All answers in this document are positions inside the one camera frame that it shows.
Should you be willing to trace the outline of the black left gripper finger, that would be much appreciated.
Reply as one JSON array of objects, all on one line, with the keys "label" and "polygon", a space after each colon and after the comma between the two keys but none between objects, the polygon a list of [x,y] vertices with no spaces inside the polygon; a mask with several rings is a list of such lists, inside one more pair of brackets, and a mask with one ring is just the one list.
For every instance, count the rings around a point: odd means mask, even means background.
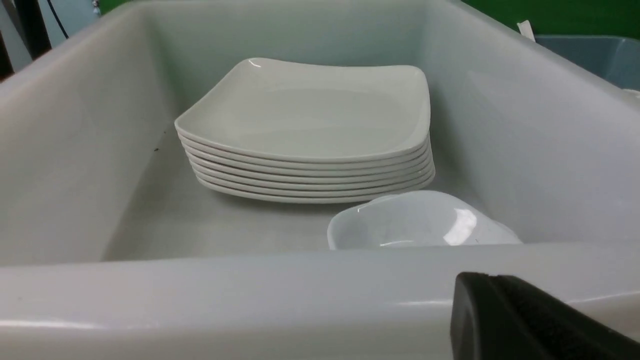
[{"label": "black left gripper finger", "polygon": [[461,272],[450,319],[455,360],[637,360],[640,345],[513,275]]}]

